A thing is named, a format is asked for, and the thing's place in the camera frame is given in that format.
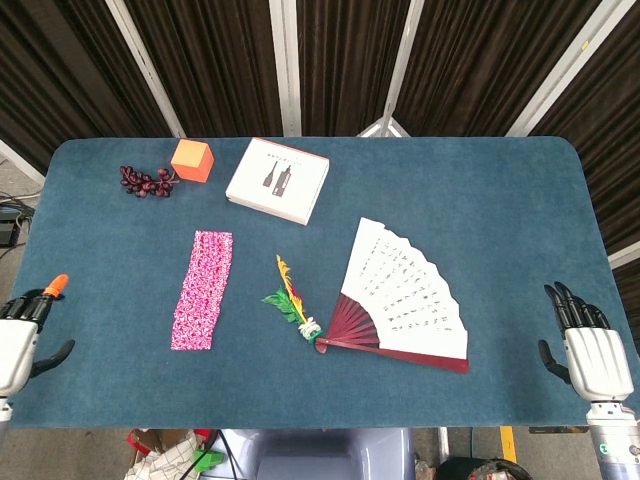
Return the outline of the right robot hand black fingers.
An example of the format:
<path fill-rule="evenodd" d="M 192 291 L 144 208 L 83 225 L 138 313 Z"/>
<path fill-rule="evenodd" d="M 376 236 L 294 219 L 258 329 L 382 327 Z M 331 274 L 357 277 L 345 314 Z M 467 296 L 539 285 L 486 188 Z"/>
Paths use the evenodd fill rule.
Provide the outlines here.
<path fill-rule="evenodd" d="M 563 283 L 546 284 L 544 290 L 553 307 L 567 360 L 566 365 L 558 363 L 548 342 L 541 339 L 538 352 L 545 369 L 588 402 L 626 400 L 634 386 L 618 331 L 598 307 L 574 295 Z"/>

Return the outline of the left robot hand orange fingertip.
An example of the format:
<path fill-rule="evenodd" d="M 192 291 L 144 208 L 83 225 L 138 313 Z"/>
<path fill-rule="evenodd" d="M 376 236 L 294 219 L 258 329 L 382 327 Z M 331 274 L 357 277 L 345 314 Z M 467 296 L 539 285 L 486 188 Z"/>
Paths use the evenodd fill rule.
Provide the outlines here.
<path fill-rule="evenodd" d="M 56 276 L 44 289 L 34 289 L 1 306 L 1 401 L 6 401 L 31 378 L 52 370 L 73 351 L 75 341 L 66 341 L 52 356 L 34 360 L 45 322 L 55 301 L 63 297 L 67 274 Z"/>

